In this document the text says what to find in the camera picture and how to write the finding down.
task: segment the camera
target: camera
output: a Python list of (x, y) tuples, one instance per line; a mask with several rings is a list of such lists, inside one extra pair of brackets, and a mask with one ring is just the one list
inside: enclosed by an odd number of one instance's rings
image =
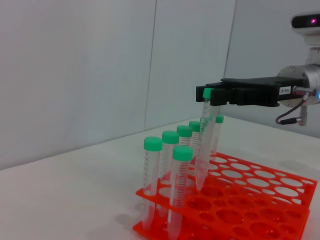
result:
[(309, 46), (320, 46), (320, 10), (316, 12), (300, 13), (291, 19), (294, 32), (304, 37)]

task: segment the robotic arm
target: robotic arm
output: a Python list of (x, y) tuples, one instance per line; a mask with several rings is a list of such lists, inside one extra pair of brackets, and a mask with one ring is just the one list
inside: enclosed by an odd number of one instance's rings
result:
[[(320, 103), (320, 11), (296, 15), (291, 20), (292, 30), (304, 37), (311, 46), (305, 65), (283, 68), (277, 76), (234, 79), (224, 78), (221, 82), (196, 87), (196, 101), (203, 102), (203, 91), (212, 88), (212, 106), (236, 104), (291, 108), (276, 118), (281, 125), (307, 124), (308, 105)], [(299, 117), (281, 120), (300, 108)]]

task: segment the white wall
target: white wall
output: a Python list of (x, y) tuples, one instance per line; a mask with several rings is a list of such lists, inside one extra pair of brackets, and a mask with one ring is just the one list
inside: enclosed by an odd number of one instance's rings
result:
[(235, 0), (157, 0), (145, 126), (199, 116), (196, 86), (225, 71)]
[(0, 169), (144, 129), (155, 3), (0, 1)]
[[(290, 65), (303, 65), (308, 47), (290, 28), (291, 17), (298, 13), (320, 11), (319, 0), (238, 0), (226, 65), (226, 78), (275, 76)], [(280, 106), (228, 105), (227, 116), (320, 137), (320, 107), (308, 108), (307, 126), (275, 124), (275, 119), (289, 108)]]

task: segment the cable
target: cable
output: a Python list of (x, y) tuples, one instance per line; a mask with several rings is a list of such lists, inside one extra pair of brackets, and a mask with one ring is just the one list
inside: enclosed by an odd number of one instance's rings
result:
[(305, 102), (306, 102), (306, 100), (305, 100), (305, 98), (303, 98), (303, 99), (301, 100), (301, 102), (299, 102), (298, 105), (294, 106), (293, 108), (291, 108), (289, 111), (285, 112), (284, 114), (281, 114), (280, 116), (278, 116), (278, 117), (275, 119), (275, 122), (276, 122), (277, 124), (283, 125), (283, 123), (281, 123), (282, 121), (280, 122), (279, 119), (282, 119), (283, 117), (285, 117), (285, 116), (289, 115), (290, 113), (292, 113), (293, 111), (297, 110), (297, 109), (300, 108), (300, 107), (302, 106), (302, 104), (304, 104)]

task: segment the label sticker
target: label sticker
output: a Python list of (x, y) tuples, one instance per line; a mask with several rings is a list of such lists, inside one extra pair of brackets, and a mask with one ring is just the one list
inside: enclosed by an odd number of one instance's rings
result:
[(291, 93), (291, 87), (290, 86), (283, 86), (279, 89), (279, 95), (285, 95)]

